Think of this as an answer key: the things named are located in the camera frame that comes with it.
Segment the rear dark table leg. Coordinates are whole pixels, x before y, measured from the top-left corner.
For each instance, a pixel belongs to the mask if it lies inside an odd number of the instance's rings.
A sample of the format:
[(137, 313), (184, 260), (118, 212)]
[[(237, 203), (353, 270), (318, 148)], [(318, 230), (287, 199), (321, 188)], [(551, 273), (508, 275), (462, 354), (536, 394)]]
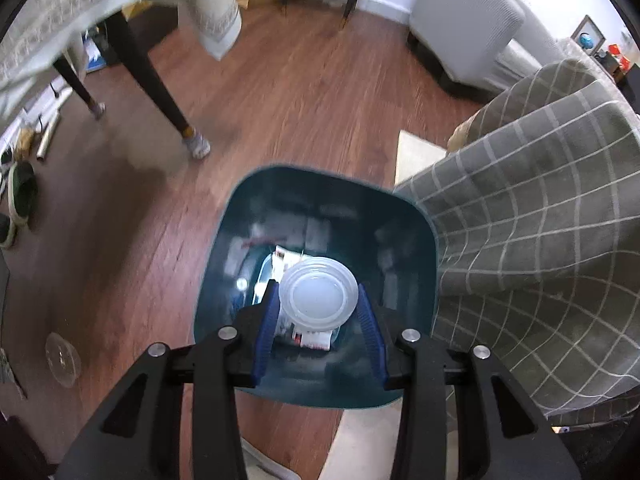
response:
[(64, 55), (60, 55), (53, 62), (53, 67), (64, 79), (66, 84), (72, 88), (73, 92), (75, 92), (82, 99), (82, 102), (86, 104), (86, 107), (88, 107), (92, 116), (96, 119), (100, 119), (105, 112), (105, 105), (93, 99), (84, 83), (79, 79), (72, 64), (66, 60), (66, 57)]

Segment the front dark table leg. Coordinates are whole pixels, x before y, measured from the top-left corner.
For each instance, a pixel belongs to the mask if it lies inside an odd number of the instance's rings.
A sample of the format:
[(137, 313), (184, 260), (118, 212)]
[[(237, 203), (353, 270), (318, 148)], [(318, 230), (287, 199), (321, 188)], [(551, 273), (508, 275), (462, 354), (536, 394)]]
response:
[(106, 18), (104, 25), (107, 43), (139, 87), (178, 131), (190, 155), (194, 159), (205, 158), (210, 153), (208, 140), (186, 120), (148, 55), (138, 46), (122, 11)]

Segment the beige tablecloth side table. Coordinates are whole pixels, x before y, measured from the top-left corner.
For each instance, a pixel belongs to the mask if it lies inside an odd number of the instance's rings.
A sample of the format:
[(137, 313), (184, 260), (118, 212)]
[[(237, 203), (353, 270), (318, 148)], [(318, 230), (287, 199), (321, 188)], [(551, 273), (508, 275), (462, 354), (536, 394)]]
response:
[[(56, 58), (69, 53), (80, 67), (81, 34), (140, 0), (27, 0), (1, 39), (1, 127), (48, 82)], [(175, 4), (216, 60), (238, 39), (242, 18), (236, 0), (151, 0)]]

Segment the small blue globe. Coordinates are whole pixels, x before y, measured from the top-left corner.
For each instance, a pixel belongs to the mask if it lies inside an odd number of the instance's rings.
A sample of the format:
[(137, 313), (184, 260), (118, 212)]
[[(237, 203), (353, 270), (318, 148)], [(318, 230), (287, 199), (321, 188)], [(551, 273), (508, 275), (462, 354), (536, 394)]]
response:
[(584, 50), (591, 50), (594, 47), (593, 40), (591, 39), (591, 36), (588, 34), (588, 32), (582, 32), (579, 35), (578, 44), (580, 44), (580, 46)]

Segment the dark table leg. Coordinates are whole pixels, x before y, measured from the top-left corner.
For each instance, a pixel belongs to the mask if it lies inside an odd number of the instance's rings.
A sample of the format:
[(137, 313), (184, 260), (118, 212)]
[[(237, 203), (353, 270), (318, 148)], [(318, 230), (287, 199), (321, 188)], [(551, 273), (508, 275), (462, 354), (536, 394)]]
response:
[(96, 119), (100, 119), (105, 112), (105, 105), (93, 99), (84, 83), (79, 79), (72, 64), (66, 60), (66, 57), (64, 55), (60, 55), (53, 62), (53, 67), (64, 79), (66, 84), (72, 88), (73, 92), (75, 92), (82, 99), (82, 102), (86, 104), (86, 107), (88, 107), (92, 116)]
[(139, 87), (178, 131), (190, 155), (194, 159), (205, 158), (210, 153), (208, 140), (186, 120), (148, 55), (138, 46), (122, 11), (106, 18), (104, 25), (107, 43)]

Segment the grey checked round tablecloth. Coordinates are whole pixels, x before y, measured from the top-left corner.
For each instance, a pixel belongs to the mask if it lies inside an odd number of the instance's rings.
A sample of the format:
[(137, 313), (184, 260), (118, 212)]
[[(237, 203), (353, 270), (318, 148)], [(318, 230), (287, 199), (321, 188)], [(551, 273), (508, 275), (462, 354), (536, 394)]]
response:
[(396, 193), (437, 233), (435, 339), (491, 348), (555, 426), (638, 408), (639, 119), (600, 70), (537, 70)]

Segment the green white slipper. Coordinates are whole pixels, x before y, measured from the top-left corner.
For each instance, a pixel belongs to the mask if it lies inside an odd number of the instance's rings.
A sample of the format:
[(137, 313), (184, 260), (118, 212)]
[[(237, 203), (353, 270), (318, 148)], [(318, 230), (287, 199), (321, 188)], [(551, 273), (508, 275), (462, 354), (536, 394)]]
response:
[(14, 162), (8, 175), (10, 218), (17, 226), (27, 226), (38, 194), (35, 170), (27, 160)]
[(0, 247), (2, 249), (10, 248), (15, 240), (17, 226), (14, 220), (4, 214), (0, 214)]

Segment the picture frame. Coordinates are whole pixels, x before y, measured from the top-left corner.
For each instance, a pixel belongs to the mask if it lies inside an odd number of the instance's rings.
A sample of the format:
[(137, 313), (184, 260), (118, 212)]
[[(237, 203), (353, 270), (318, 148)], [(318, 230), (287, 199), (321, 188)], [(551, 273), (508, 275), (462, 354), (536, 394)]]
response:
[(598, 53), (605, 42), (605, 36), (596, 23), (586, 15), (570, 36), (586, 55)]

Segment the white plastic lid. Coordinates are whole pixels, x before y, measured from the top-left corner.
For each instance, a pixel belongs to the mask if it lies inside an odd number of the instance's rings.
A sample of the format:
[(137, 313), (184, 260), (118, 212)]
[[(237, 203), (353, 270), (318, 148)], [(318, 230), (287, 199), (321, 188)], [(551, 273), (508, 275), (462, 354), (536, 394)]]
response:
[(347, 266), (326, 257), (308, 257), (291, 266), (279, 283), (281, 310), (300, 328), (330, 332), (356, 309), (359, 288)]

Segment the dark teal trash bin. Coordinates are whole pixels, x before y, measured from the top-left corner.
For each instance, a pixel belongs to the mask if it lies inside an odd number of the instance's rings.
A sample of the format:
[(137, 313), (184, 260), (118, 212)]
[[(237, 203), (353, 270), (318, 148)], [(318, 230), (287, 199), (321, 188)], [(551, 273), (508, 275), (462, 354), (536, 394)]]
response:
[(428, 334), (436, 233), (408, 200), (324, 172), (271, 166), (232, 191), (210, 250), (193, 333), (203, 340), (276, 282), (280, 315), (262, 398), (307, 408), (378, 408), (396, 393), (373, 375), (356, 313), (365, 296)]

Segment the clear plastic dome lid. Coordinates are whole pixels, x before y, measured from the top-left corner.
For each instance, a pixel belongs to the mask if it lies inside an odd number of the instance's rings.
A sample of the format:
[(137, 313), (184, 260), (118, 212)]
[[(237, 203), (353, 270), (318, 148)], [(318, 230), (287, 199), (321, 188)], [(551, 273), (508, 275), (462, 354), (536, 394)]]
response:
[(53, 378), (62, 387), (73, 388), (81, 374), (81, 359), (75, 347), (58, 333), (50, 333), (44, 348)]

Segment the silver rolled tube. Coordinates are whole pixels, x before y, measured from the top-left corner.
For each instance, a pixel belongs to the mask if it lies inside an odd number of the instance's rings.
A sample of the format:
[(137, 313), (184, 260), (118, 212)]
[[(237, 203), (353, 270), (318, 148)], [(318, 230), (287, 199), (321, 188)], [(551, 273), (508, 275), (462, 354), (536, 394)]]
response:
[(42, 130), (40, 143), (36, 151), (36, 159), (38, 162), (43, 162), (46, 159), (56, 128), (58, 128), (58, 124), (60, 123), (60, 119), (61, 114), (59, 112), (55, 112), (48, 121), (46, 128)]

